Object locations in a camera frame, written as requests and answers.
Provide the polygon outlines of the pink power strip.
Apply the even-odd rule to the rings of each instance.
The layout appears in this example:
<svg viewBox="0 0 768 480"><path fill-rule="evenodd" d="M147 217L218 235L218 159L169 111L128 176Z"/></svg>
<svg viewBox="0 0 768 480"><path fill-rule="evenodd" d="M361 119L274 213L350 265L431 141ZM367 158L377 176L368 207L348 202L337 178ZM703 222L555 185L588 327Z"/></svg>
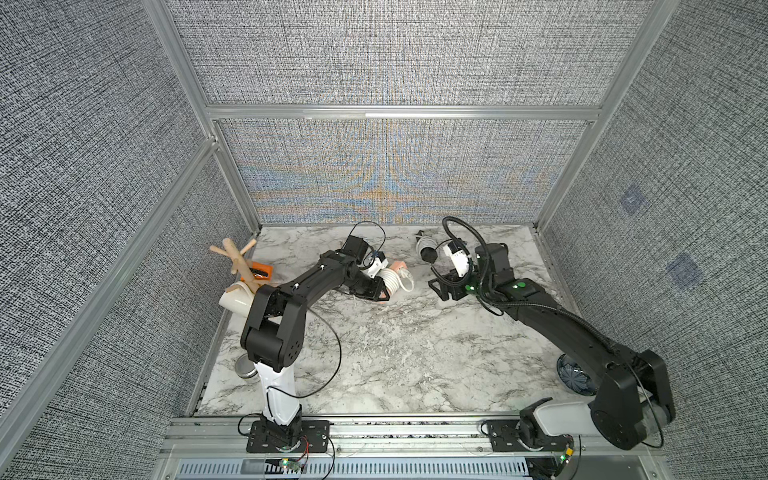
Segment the pink power strip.
<svg viewBox="0 0 768 480"><path fill-rule="evenodd" d="M408 267L402 260L394 261L387 267L387 269L393 271L401 278L407 277L409 275Z"/></svg>

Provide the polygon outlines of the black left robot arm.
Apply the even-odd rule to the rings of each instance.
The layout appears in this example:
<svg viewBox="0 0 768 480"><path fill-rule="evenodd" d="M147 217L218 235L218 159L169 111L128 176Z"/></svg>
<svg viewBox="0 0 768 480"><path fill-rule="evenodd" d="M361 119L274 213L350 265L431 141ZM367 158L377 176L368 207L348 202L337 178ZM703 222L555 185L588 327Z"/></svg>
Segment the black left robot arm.
<svg viewBox="0 0 768 480"><path fill-rule="evenodd" d="M390 299L384 280L364 269L364 261L377 254L365 240L349 235L341 248L321 254L296 279L255 293L240 344L262 385L262 418L276 433L297 436L301 430L302 397L295 390L292 366L303 348L310 307L339 287L367 301Z"/></svg>

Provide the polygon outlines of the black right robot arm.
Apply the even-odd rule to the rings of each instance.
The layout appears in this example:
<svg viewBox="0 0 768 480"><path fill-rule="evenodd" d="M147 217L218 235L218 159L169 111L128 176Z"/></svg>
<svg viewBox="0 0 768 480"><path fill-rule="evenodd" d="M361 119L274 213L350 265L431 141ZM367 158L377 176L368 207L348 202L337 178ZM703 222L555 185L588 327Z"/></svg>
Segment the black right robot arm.
<svg viewBox="0 0 768 480"><path fill-rule="evenodd" d="M429 282L441 299L472 295L535 330L574 360L595 388L589 401L545 398L521 410L517 438L524 448L538 451L558 437L599 434L630 450L675 420L667 366L658 354L610 339L537 282L516 277L503 243L469 250L462 241L449 240L440 248L453 265Z"/></svg>

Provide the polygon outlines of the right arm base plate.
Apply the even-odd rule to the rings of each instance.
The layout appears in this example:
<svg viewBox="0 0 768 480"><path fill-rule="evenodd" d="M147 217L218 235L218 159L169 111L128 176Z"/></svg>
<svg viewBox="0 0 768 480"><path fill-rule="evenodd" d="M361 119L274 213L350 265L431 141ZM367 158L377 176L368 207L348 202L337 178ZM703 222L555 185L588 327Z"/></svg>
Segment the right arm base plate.
<svg viewBox="0 0 768 480"><path fill-rule="evenodd" d="M490 440L494 452L567 452L573 449L568 435L549 436L529 420L486 420L480 431Z"/></svg>

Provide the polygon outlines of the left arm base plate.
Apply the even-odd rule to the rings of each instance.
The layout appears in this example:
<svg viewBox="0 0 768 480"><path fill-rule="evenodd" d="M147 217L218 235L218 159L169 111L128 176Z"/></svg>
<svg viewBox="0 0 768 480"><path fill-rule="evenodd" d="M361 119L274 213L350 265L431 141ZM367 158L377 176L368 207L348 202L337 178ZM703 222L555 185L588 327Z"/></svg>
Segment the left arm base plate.
<svg viewBox="0 0 768 480"><path fill-rule="evenodd" d="M253 454L325 453L330 426L323 420L298 420L281 426L263 418L251 425L245 449Z"/></svg>

